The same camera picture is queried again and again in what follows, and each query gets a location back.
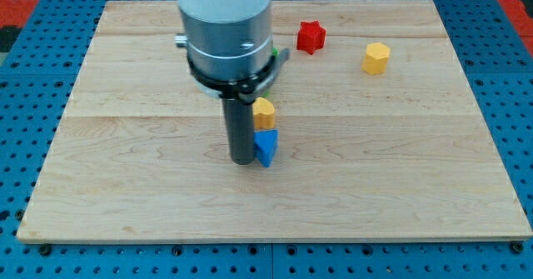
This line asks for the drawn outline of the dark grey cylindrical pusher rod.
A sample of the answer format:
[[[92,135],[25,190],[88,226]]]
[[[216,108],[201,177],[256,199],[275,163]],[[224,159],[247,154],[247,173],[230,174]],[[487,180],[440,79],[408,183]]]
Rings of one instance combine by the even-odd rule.
[[[252,105],[222,99],[222,108],[231,159],[238,165],[250,164],[255,158]]]

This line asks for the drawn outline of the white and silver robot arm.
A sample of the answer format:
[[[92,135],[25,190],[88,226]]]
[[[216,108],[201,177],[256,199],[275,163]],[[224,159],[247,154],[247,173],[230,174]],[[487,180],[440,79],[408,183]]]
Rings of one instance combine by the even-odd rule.
[[[271,0],[177,0],[191,74],[221,99],[232,160],[254,159],[252,104],[275,81],[286,54],[275,55]]]

